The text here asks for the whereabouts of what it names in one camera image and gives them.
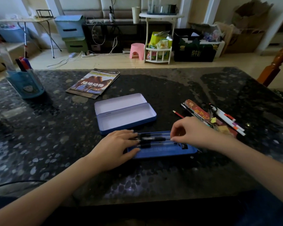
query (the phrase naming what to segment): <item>storage box handle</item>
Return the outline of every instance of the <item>storage box handle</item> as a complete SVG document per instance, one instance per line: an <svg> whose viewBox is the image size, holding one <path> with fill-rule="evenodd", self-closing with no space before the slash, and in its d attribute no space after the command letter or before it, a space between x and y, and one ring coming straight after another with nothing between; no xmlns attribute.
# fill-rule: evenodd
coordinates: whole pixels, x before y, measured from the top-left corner
<svg viewBox="0 0 283 226"><path fill-rule="evenodd" d="M77 29L63 29L64 32L73 32L73 31L77 31Z"/></svg>

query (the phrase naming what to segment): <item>forearm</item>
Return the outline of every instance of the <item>forearm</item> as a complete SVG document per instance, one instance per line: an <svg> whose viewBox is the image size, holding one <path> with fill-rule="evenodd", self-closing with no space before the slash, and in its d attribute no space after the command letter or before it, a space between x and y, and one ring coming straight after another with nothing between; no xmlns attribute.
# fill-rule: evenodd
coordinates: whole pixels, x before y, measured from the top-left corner
<svg viewBox="0 0 283 226"><path fill-rule="evenodd" d="M90 159L79 159L53 179L0 209L0 225L40 225L66 197L99 172L91 163Z"/></svg>
<svg viewBox="0 0 283 226"><path fill-rule="evenodd" d="M227 137L215 150L226 155L283 202L283 163Z"/></svg>

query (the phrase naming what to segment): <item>black mug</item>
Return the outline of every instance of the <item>black mug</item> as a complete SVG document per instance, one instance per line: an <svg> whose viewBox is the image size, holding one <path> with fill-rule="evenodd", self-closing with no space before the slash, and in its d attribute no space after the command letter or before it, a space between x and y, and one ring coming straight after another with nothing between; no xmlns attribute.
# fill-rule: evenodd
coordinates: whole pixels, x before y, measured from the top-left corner
<svg viewBox="0 0 283 226"><path fill-rule="evenodd" d="M176 13L177 6L176 5L169 5L169 11L168 13Z"/></svg>

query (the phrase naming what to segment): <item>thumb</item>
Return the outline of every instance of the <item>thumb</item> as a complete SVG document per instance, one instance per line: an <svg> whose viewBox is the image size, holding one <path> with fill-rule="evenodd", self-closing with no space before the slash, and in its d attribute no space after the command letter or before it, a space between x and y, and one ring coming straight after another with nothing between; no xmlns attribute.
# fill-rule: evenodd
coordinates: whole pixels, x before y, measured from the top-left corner
<svg viewBox="0 0 283 226"><path fill-rule="evenodd" d="M129 159L132 159L136 155L136 153L139 152L139 151L140 151L139 148L134 148L131 151L123 154L121 156L122 163L127 162Z"/></svg>
<svg viewBox="0 0 283 226"><path fill-rule="evenodd" d="M174 136L170 140L177 142L177 143L185 143L185 137L184 136Z"/></svg>

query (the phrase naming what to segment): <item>person's left hand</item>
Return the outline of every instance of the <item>person's left hand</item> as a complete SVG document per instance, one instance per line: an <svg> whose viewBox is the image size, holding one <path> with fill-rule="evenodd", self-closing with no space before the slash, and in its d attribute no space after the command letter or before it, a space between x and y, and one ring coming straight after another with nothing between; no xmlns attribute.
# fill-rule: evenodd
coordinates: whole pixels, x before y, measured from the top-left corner
<svg viewBox="0 0 283 226"><path fill-rule="evenodd" d="M130 152L123 154L125 148L139 143L139 140L129 140L136 136L137 133L133 133L133 130L109 133L85 157L91 159L96 164L99 172L111 170L132 159L140 150L139 148L134 148Z"/></svg>

